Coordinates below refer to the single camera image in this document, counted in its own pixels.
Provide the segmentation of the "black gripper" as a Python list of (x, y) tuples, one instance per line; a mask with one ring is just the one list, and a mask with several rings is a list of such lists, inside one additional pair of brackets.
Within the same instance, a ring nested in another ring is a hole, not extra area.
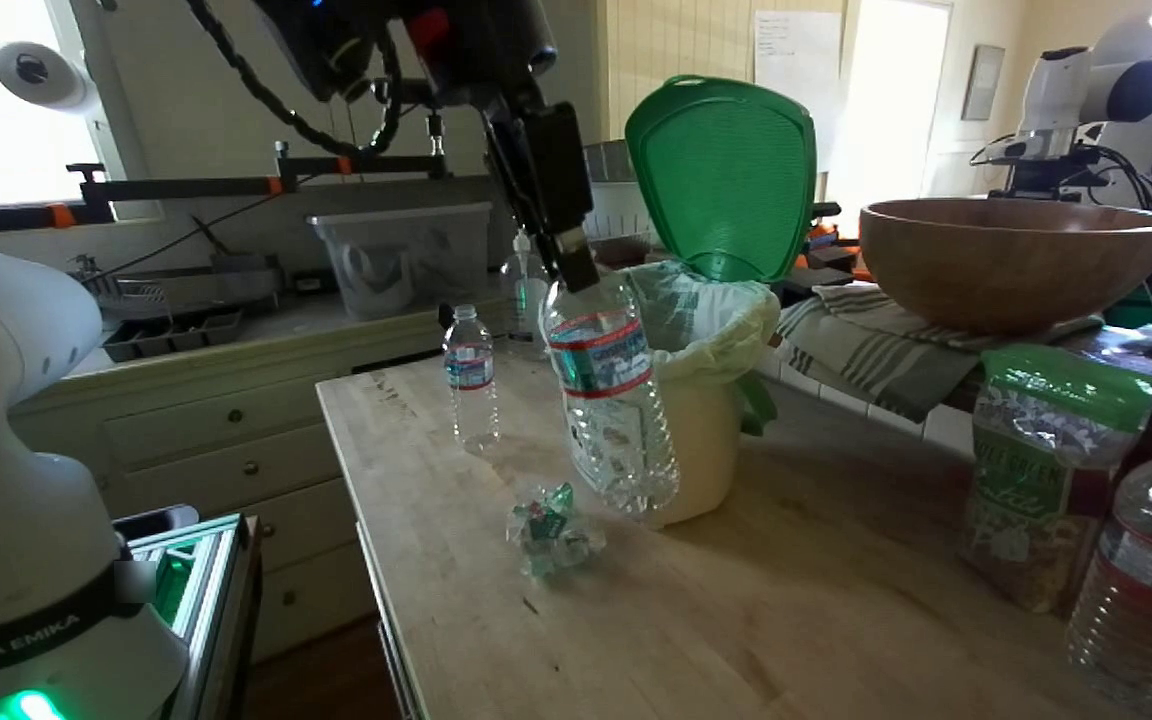
[(556, 273), (566, 292), (600, 280), (592, 243), (581, 233), (592, 192), (582, 168), (582, 138), (571, 102), (494, 106), (486, 119), (491, 168), (513, 201), (515, 220), (556, 252)]

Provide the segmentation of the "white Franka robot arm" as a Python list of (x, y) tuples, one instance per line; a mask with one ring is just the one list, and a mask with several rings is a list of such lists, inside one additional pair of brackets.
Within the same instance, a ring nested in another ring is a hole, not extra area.
[[(304, 87), (372, 91), (382, 106), (468, 102), (491, 172), (543, 273), (600, 280), (581, 237), (592, 210), (581, 125), (539, 91), (556, 45), (539, 0), (255, 0)], [(100, 341), (91, 292), (0, 252), (0, 720), (155, 720), (189, 645), (111, 527), (91, 472), (28, 448), (10, 409), (62, 380)]]

